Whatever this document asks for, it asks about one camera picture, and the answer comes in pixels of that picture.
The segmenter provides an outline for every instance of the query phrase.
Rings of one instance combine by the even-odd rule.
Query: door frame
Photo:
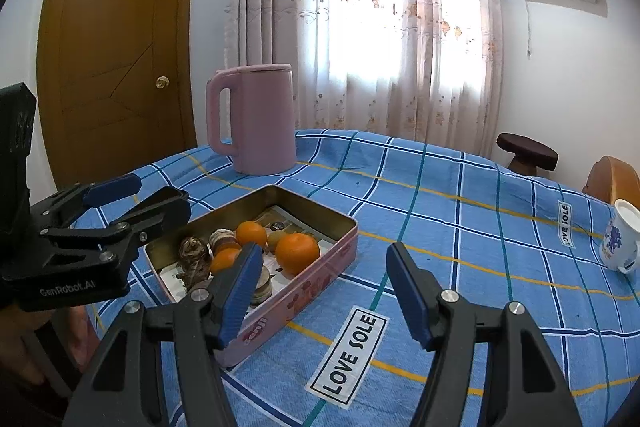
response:
[[[49,159],[49,165],[53,174],[54,181],[58,188],[64,188],[65,185],[65,163],[66,160],[60,157],[59,147],[56,151],[47,147],[47,135],[49,143],[58,144],[60,138],[63,137],[61,129],[57,131],[48,130],[50,126],[56,128],[62,126],[62,123],[56,123],[57,108],[50,107],[53,100],[51,86],[47,86],[44,80],[47,76],[49,68],[52,64],[57,64],[55,56],[56,50],[53,46],[53,38],[47,35],[48,17],[46,5],[49,0],[43,0],[40,9],[40,23],[38,27],[38,45],[36,51],[36,83],[38,87],[38,110],[40,112],[40,121],[42,122],[42,133],[45,137],[45,149]],[[180,105],[180,119],[182,120],[182,135],[186,149],[196,147],[196,132],[193,121],[193,103],[191,99],[191,69],[190,69],[190,9],[191,0],[178,0],[177,19],[176,19],[176,61],[178,72],[178,102]]]

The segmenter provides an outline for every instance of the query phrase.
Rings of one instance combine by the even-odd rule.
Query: dark brown stool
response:
[[[514,153],[509,168],[523,176],[537,176],[538,167],[554,171],[558,165],[558,153],[546,145],[526,136],[502,133],[496,140],[503,151]]]

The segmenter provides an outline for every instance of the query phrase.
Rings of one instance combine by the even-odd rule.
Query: floral mug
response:
[[[640,253],[640,210],[625,200],[616,200],[614,208],[616,213],[600,245],[600,258],[607,268],[629,273],[636,269]]]

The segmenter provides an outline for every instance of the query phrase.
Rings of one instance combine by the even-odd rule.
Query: blue plaid tablecloth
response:
[[[616,412],[640,373],[640,302],[635,279],[607,270],[598,256],[609,205],[542,178],[526,178],[465,153],[365,132],[306,130],[298,164],[275,176],[244,176],[209,147],[137,170],[142,190],[91,210],[78,227],[103,227],[158,188],[190,194],[193,218],[267,184],[277,184],[359,223],[356,260],[238,366],[223,372],[241,427],[406,426],[417,406],[431,353],[410,337],[385,272],[385,252],[403,241],[419,267],[468,301],[493,307],[523,302],[569,382],[586,427]],[[572,206],[572,239],[559,239],[559,201]],[[124,302],[167,302],[141,255],[131,291],[90,309],[102,335]],[[389,317],[354,402],[345,410],[305,390],[353,305]],[[171,344],[162,346],[172,426],[185,425]],[[463,425],[475,425],[486,346],[478,344]]]

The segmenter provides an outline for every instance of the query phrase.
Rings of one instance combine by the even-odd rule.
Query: sheer curtain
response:
[[[499,0],[231,0],[226,64],[291,64],[300,128],[488,155],[501,28]]]

